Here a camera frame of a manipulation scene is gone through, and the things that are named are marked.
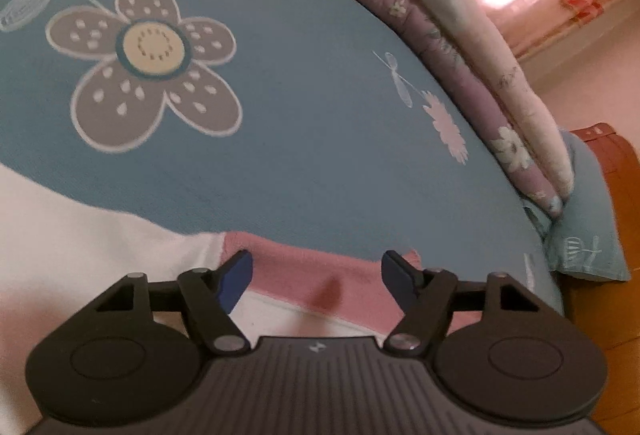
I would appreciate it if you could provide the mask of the pink and white knit sweater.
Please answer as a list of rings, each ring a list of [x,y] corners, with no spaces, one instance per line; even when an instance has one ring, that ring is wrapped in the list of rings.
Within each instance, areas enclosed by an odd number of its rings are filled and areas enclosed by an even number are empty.
[[[26,357],[127,273],[153,281],[254,257],[232,318],[256,340],[383,334],[400,311],[380,276],[396,249],[413,264],[483,278],[480,177],[462,169],[319,162],[63,166],[37,183],[1,172],[1,429],[38,409]]]

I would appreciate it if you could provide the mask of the wooden headboard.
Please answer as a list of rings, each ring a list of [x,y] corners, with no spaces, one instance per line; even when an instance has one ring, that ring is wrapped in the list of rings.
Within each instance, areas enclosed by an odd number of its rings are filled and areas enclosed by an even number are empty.
[[[592,418],[606,433],[639,432],[639,155],[611,125],[575,130],[592,151],[591,170],[605,189],[592,201],[594,181],[576,177],[579,230],[561,254],[567,316],[602,349],[608,383]]]

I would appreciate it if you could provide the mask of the teal pillow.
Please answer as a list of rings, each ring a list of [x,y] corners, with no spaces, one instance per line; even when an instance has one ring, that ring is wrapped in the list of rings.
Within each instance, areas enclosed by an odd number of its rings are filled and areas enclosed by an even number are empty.
[[[548,268],[582,280],[626,282],[631,273],[600,163],[578,136],[568,131],[561,135],[574,169],[574,190],[561,214],[551,218],[532,198],[522,200],[544,244]]]

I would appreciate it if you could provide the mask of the teal floral bed sheet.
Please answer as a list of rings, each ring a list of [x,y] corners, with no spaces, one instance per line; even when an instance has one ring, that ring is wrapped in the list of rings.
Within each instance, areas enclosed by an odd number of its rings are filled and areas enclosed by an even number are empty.
[[[497,159],[356,0],[1,0],[1,172],[242,160],[468,170],[488,273],[562,304]]]

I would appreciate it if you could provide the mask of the folded floral quilt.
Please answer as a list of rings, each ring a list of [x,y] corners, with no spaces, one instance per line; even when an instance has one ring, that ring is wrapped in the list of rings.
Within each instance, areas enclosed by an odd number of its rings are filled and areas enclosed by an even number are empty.
[[[496,26],[475,0],[357,0],[392,28],[454,101],[516,190],[558,218],[570,154]]]

